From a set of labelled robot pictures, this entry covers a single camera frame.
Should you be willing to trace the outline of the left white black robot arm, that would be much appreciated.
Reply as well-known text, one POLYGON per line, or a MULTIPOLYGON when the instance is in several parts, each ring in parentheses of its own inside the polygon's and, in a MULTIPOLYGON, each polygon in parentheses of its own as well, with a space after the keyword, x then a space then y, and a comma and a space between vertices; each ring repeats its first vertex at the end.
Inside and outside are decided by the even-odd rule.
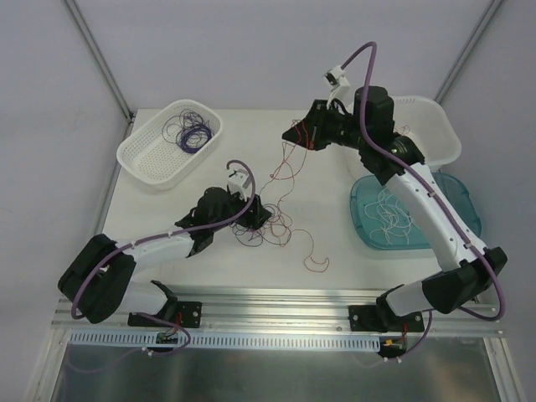
POLYGON ((193 257, 214 241, 217 231, 237 225, 258 230, 272 216, 260 196, 243 196, 227 188, 208 188, 170 231, 146 238, 115 241, 93 236, 60 277, 58 288, 71 302, 71 316, 96 324, 126 312, 128 325, 155 327, 187 320, 185 304, 161 281, 132 277, 164 262, 193 257))

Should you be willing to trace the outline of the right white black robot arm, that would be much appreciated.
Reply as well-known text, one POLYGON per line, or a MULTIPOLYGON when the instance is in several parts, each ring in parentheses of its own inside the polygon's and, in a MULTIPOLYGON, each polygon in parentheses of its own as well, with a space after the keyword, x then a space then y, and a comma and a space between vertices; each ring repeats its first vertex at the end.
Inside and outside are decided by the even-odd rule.
POLYGON ((508 258, 464 223, 435 183, 415 143, 394 129, 394 100, 383 87, 360 88, 353 111, 338 100, 315 100, 282 139, 310 151, 331 144, 358 151, 363 166, 403 205, 424 233, 440 272, 386 291, 375 302, 380 332, 393 331, 416 312, 461 310, 495 322, 506 312, 498 274, 508 258))

